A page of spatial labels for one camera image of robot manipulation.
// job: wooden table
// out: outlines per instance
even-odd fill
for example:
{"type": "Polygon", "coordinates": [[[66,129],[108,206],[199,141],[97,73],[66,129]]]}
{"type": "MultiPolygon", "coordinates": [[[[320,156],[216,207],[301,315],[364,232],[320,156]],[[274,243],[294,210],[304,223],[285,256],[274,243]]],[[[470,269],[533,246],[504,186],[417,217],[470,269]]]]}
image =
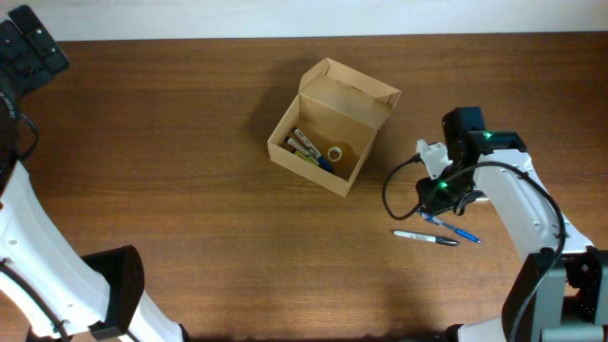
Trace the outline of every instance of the wooden table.
{"type": "MultiPolygon", "coordinates": [[[[27,162],[38,198],[80,255],[136,246],[146,290],[193,336],[417,334],[498,314],[521,265],[491,205],[447,215],[484,241],[447,248],[394,237],[449,233],[394,221],[380,199],[416,140],[443,140],[455,106],[516,130],[561,209],[608,248],[607,33],[63,47],[71,70],[23,101],[41,131],[27,162]],[[326,56],[403,90],[346,199],[266,149],[326,56]]],[[[395,210],[424,176],[398,174],[395,210]]],[[[28,322],[3,295],[0,316],[0,340],[22,341],[28,322]]]]}

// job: black cable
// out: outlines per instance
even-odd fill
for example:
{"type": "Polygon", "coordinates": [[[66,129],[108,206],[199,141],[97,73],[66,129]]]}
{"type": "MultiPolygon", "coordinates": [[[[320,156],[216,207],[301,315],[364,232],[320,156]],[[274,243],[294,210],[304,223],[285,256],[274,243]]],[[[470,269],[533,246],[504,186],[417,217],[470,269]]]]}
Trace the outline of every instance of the black cable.
{"type": "Polygon", "coordinates": [[[394,170],[392,170],[390,172],[389,176],[387,177],[387,180],[385,180],[384,188],[382,189],[382,200],[384,202],[385,207],[387,208],[387,212],[389,212],[389,215],[391,217],[393,217],[394,219],[407,219],[413,213],[415,213],[418,209],[422,208],[422,206],[424,205],[424,203],[426,203],[428,200],[430,200],[435,195],[435,193],[440,189],[440,184],[442,182],[448,183],[449,181],[452,181],[452,180],[454,180],[454,179],[462,176],[463,174],[465,174],[467,172],[471,172],[471,171],[473,171],[475,169],[478,169],[480,167],[487,167],[487,166],[501,167],[503,169],[507,169],[507,170],[513,172],[514,174],[520,176],[523,180],[527,181],[528,184],[530,184],[536,191],[538,191],[549,202],[549,204],[551,205],[551,207],[555,211],[555,213],[557,215],[557,218],[558,218],[558,223],[560,225],[560,233],[557,236],[557,238],[560,239],[559,242],[558,242],[558,247],[555,250],[555,254],[554,254],[553,258],[551,259],[551,262],[549,263],[549,266],[544,270],[544,272],[542,273],[542,275],[539,277],[539,280],[537,281],[537,283],[532,288],[532,291],[530,291],[530,293],[528,294],[528,296],[523,300],[523,303],[522,303],[520,309],[518,310],[517,314],[515,315],[515,318],[513,319],[513,326],[511,328],[509,342],[515,342],[515,335],[517,333],[517,329],[520,326],[520,321],[522,320],[523,313],[525,312],[525,309],[530,304],[530,301],[532,300],[532,298],[536,294],[537,290],[539,289],[539,287],[542,284],[542,281],[546,278],[546,276],[549,273],[549,271],[551,271],[551,269],[553,269],[553,267],[555,267],[555,265],[558,263],[558,261],[560,261],[561,253],[563,252],[563,247],[564,247],[564,245],[566,243],[566,225],[565,225],[565,221],[563,220],[563,215],[561,214],[560,207],[555,202],[555,200],[551,197],[551,195],[549,195],[542,188],[542,186],[540,186],[538,183],[536,183],[534,180],[532,180],[530,178],[530,176],[528,175],[527,172],[523,172],[520,169],[518,169],[517,167],[509,165],[509,164],[504,163],[504,162],[484,161],[484,162],[480,162],[480,163],[477,163],[475,165],[466,167],[466,168],[464,168],[464,169],[462,169],[460,171],[457,171],[457,172],[451,174],[450,176],[446,177],[443,180],[438,180],[437,184],[432,188],[432,190],[428,193],[427,197],[424,200],[422,200],[418,204],[416,204],[416,206],[412,210],[410,210],[409,213],[403,215],[402,217],[396,217],[391,212],[391,210],[389,209],[389,205],[387,204],[387,199],[386,199],[387,184],[389,183],[390,177],[395,172],[397,172],[400,168],[404,167],[405,165],[411,163],[416,157],[418,157],[418,159],[420,159],[420,156],[416,155],[416,156],[412,157],[409,161],[406,161],[406,162],[400,164],[399,166],[397,166],[394,170]]]}
{"type": "Polygon", "coordinates": [[[34,149],[36,148],[36,145],[38,144],[38,139],[40,138],[39,134],[38,134],[38,128],[36,127],[36,125],[34,124],[34,122],[32,120],[30,120],[26,114],[21,113],[19,114],[19,119],[26,124],[29,129],[31,129],[31,132],[34,134],[34,143],[29,147],[29,149],[22,153],[19,156],[19,161],[24,161],[27,158],[29,158],[29,156],[31,156],[31,154],[34,152],[34,149]]]}
{"type": "Polygon", "coordinates": [[[34,289],[27,284],[27,282],[16,274],[10,267],[7,266],[7,259],[2,259],[0,261],[0,272],[7,275],[7,277],[14,281],[26,294],[29,295],[31,300],[38,305],[40,310],[47,316],[50,323],[53,325],[53,332],[59,333],[61,335],[61,340],[63,342],[69,342],[69,337],[67,336],[66,328],[64,327],[64,321],[60,321],[59,318],[53,313],[53,311],[48,307],[47,303],[34,291],[34,289]]]}

